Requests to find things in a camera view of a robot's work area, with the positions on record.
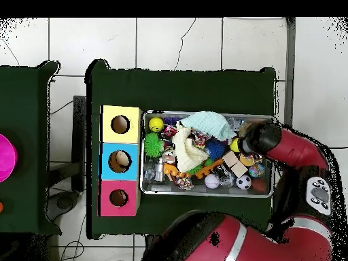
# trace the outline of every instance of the soccer ball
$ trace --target soccer ball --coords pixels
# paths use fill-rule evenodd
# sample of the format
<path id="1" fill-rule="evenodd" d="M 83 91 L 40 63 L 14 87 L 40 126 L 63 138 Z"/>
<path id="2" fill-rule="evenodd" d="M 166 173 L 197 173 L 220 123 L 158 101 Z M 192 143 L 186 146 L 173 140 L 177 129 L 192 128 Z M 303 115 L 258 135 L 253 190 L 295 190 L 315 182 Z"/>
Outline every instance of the soccer ball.
<path id="1" fill-rule="evenodd" d="M 242 189 L 246 190 L 251 187 L 251 178 L 248 175 L 243 175 L 240 178 L 237 178 L 236 185 Z"/>

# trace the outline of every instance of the metal tray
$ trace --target metal tray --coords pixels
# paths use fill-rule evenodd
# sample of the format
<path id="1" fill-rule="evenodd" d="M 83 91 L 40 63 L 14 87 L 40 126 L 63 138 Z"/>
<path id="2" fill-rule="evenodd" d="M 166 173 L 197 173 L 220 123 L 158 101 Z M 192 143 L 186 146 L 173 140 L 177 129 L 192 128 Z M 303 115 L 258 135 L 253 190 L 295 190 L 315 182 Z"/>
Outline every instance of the metal tray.
<path id="1" fill-rule="evenodd" d="M 152 111 L 148 110 L 143 112 L 142 115 L 142 127 L 143 127 L 143 136 L 146 133 L 151 132 L 149 129 L 149 121 L 153 117 L 160 118 L 185 118 L 194 112 L 180 112 L 180 111 Z M 246 120 L 248 122 L 275 122 L 275 118 L 272 116 L 264 116 L 264 115 L 245 115 L 245 114 L 222 114 L 227 120 L 233 117 L 235 120 Z M 195 176 L 192 176 L 192 184 L 194 184 L 193 189 L 190 191 L 180 190 L 177 186 L 174 186 L 168 178 L 165 177 L 164 181 L 148 181 L 144 177 L 146 164 L 151 162 L 156 163 L 157 159 L 149 158 L 144 153 L 144 137 L 142 137 L 141 141 L 141 173 L 140 173 L 140 188 L 141 191 L 146 194 L 168 194 L 168 195 L 192 195 L 192 196 L 224 196 L 224 197 L 248 197 L 248 198 L 267 198 L 270 197 L 273 193 L 273 184 L 275 180 L 275 167 L 274 164 L 264 159 L 263 165 L 265 166 L 264 179 L 267 181 L 267 192 L 259 193 L 254 189 L 250 188 L 248 190 L 242 190 L 236 186 L 231 188 L 225 188 L 219 186 L 216 189 L 209 189 L 205 183 L 204 178 L 198 179 Z"/>

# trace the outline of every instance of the pink bowl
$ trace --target pink bowl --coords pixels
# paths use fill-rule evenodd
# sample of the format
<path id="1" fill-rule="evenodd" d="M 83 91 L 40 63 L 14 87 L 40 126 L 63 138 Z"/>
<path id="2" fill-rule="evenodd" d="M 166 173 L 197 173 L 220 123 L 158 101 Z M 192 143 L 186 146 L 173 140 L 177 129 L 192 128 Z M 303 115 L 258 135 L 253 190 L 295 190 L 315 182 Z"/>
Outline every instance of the pink bowl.
<path id="1" fill-rule="evenodd" d="M 0 182 L 5 181 L 17 163 L 17 150 L 11 142 L 0 134 Z"/>

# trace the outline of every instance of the yellow box section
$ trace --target yellow box section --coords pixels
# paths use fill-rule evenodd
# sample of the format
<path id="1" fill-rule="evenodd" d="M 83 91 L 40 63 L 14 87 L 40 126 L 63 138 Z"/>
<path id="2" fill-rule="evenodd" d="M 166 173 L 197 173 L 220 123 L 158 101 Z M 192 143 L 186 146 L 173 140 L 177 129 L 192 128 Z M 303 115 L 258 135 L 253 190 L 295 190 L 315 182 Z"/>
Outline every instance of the yellow box section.
<path id="1" fill-rule="evenodd" d="M 127 117 L 130 122 L 129 130 L 117 134 L 111 128 L 111 121 L 116 116 Z M 103 142 L 108 143 L 139 143 L 141 110 L 137 107 L 103 106 Z"/>

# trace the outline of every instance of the yellow smiley ball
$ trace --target yellow smiley ball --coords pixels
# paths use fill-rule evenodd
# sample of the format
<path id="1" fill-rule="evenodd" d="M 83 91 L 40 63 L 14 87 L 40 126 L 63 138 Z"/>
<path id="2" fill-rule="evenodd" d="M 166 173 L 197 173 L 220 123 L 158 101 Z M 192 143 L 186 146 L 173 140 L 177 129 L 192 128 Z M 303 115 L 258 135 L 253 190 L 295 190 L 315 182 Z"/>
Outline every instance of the yellow smiley ball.
<path id="1" fill-rule="evenodd" d="M 232 140 L 232 143 L 230 144 L 230 149 L 233 151 L 233 152 L 240 152 L 239 149 L 238 149 L 238 138 L 234 138 Z"/>
<path id="2" fill-rule="evenodd" d="M 153 117 L 149 121 L 149 128 L 152 132 L 160 132 L 164 127 L 163 120 L 159 117 Z"/>

